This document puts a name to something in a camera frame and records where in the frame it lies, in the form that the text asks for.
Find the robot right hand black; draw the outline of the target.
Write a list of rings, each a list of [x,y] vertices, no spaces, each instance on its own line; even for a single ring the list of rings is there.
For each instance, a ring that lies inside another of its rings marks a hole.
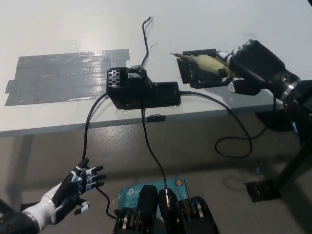
[[[281,99],[287,89],[293,89],[301,81],[257,40],[250,39],[230,52],[217,51],[215,57],[234,74],[228,88],[237,94],[255,96],[267,89]]]

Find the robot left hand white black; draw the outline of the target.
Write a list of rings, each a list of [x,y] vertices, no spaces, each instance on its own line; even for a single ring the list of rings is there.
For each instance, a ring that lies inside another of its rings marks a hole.
[[[90,202],[81,196],[93,188],[103,186],[102,180],[106,175],[97,174],[103,169],[102,165],[88,168],[88,162],[88,158],[83,159],[63,182],[46,192],[39,203],[22,211],[37,225],[39,232],[48,225],[61,222],[72,210],[78,215],[90,208]]]

